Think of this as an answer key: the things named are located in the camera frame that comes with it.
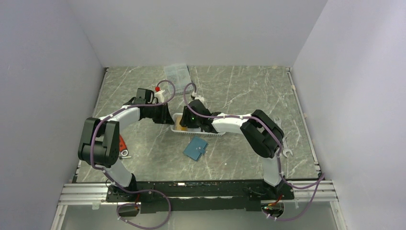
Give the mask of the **white plastic basket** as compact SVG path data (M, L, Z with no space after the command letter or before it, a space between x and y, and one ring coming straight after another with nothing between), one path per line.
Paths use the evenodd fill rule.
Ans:
M174 122L176 122L176 117L182 115L182 113L174 113L172 115L172 119ZM170 126L170 129L172 132L174 133L178 133L178 134L190 134L190 135L211 135L211 136L222 136L225 134L225 132L222 133L209 133L209 132L205 132L200 128L187 128L186 131L177 131L175 130L175 124Z

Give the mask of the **gold credit card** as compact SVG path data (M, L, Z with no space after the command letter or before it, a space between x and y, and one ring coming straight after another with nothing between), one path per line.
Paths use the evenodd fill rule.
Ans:
M177 130L177 131L186 131L186 130L187 130L187 127L183 127L183 126L180 124L181 119L182 119L182 115L179 115L179 116L176 117L175 130Z

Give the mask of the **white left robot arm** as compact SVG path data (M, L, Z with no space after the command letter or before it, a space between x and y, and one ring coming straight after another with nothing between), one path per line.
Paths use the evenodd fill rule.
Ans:
M120 132L143 118L152 119L156 124L174 124L163 99L156 97L152 90L139 88L136 96L118 111L105 117L87 118L80 138L78 158L111 179L125 201L134 200L138 188L134 174L119 159Z

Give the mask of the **blue card holder wallet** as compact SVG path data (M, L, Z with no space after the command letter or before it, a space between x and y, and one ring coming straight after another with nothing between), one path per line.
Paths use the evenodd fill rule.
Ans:
M183 154L194 161L198 161L205 154L208 142L199 137L193 137L183 151Z

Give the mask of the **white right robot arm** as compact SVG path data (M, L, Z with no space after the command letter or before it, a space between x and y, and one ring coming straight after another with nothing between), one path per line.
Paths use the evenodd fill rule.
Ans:
M284 132L262 110L257 109L247 115L211 113L200 100L193 100L185 105L180 125L210 134L243 135L253 151L262 158L266 197L275 199L282 193L280 156Z

